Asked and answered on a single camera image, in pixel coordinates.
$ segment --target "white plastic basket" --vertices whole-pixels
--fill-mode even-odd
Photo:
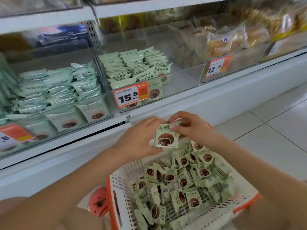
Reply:
[[[127,163],[120,169],[110,175],[107,180],[108,190],[108,208],[113,230],[137,230],[137,222],[134,216],[134,210],[130,197],[134,195],[136,179],[143,176],[144,166],[152,165],[153,160],[159,161],[165,158],[170,151],[163,151],[154,156],[148,156],[141,160]],[[186,226],[181,227],[190,230],[216,230],[223,227],[230,220],[235,218],[239,211],[251,205],[260,195],[258,191],[246,181],[234,168],[232,168],[232,177],[236,183],[236,197],[225,201],[219,205],[208,205],[209,202],[205,196],[202,196],[204,207],[207,209],[192,216],[188,214],[189,221]],[[171,202],[167,203],[166,221],[176,219],[176,215]],[[183,213],[188,210],[188,205],[184,206]]]

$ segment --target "barcode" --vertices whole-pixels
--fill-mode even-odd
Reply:
[[[140,88],[140,93],[139,93],[139,97],[143,96],[143,95],[146,95],[148,93],[147,91],[147,87],[144,87],[144,88]]]

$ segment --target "person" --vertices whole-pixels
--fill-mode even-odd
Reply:
[[[179,118],[182,119],[182,125],[171,124],[173,131],[220,154],[261,193],[261,199],[233,220],[236,228],[307,229],[307,184],[253,156],[235,142],[212,130],[197,115],[178,112],[168,122]],[[124,164],[162,151],[152,148],[149,141],[159,124],[164,122],[165,120],[158,117],[150,117],[129,128],[113,146],[3,213],[0,216],[0,229],[75,230],[67,224],[67,216],[76,216],[72,213],[84,196]]]

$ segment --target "person's right hand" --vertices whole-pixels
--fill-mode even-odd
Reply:
[[[181,118],[181,126],[171,124],[170,129],[174,132],[187,136],[191,140],[214,151],[215,146],[221,140],[221,135],[214,131],[201,117],[189,112],[180,111],[170,117],[167,122],[174,122]]]

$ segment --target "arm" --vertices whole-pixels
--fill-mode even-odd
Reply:
[[[161,152],[151,148],[149,141],[163,122],[151,117],[131,127],[111,148],[0,216],[0,229],[54,229],[84,196],[119,167]]]
[[[307,184],[283,173],[212,130],[198,115],[178,112],[169,119],[169,122],[178,118],[183,119],[183,124],[172,125],[173,131],[186,135],[220,154],[271,201],[285,218],[307,229]]]

